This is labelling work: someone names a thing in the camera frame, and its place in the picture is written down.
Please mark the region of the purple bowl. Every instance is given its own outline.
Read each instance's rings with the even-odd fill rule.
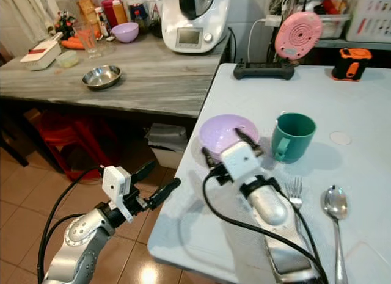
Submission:
[[[139,25],[137,23],[122,23],[114,26],[111,31],[118,41],[130,43],[139,35]]]
[[[218,115],[207,120],[200,129],[200,142],[206,147],[214,159],[220,161],[220,154],[235,145],[241,139],[234,128],[239,128],[254,142],[259,141],[257,127],[250,120],[238,115]]]

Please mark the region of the carrot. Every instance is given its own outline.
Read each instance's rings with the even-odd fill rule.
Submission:
[[[95,38],[100,38],[101,32],[100,31],[94,31],[93,35],[95,36]],[[79,34],[78,33],[75,33],[75,38],[79,38]]]
[[[61,41],[61,45],[67,49],[84,50],[82,43],[76,43],[72,41]]]
[[[80,39],[79,38],[75,38],[75,37],[70,37],[68,39],[69,42],[73,42],[73,43],[81,43],[80,42]]]

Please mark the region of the wooden table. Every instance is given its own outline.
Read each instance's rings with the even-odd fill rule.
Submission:
[[[0,68],[0,105],[22,127],[36,146],[39,135],[15,108],[37,107],[79,114],[148,120],[194,127],[219,64],[226,60],[228,37],[206,54],[178,54],[152,35],[130,44],[108,43],[115,50],[96,59],[78,51],[79,64],[61,68],[56,62],[46,70],[28,71],[20,58]],[[118,84],[93,92],[81,79],[89,70],[116,65],[122,70]],[[51,153],[45,154],[53,159]]]

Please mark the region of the spoon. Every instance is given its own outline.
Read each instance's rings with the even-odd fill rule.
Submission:
[[[342,188],[338,188],[335,185],[330,186],[324,193],[323,209],[334,223],[335,245],[337,249],[335,253],[335,284],[348,284],[339,225],[339,220],[346,218],[348,215],[348,202]]]

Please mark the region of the shelf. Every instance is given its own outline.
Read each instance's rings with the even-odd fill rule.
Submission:
[[[348,42],[341,38],[335,40],[319,40],[315,45],[317,48],[363,48],[369,50],[391,50],[391,43],[366,43],[366,42]]]

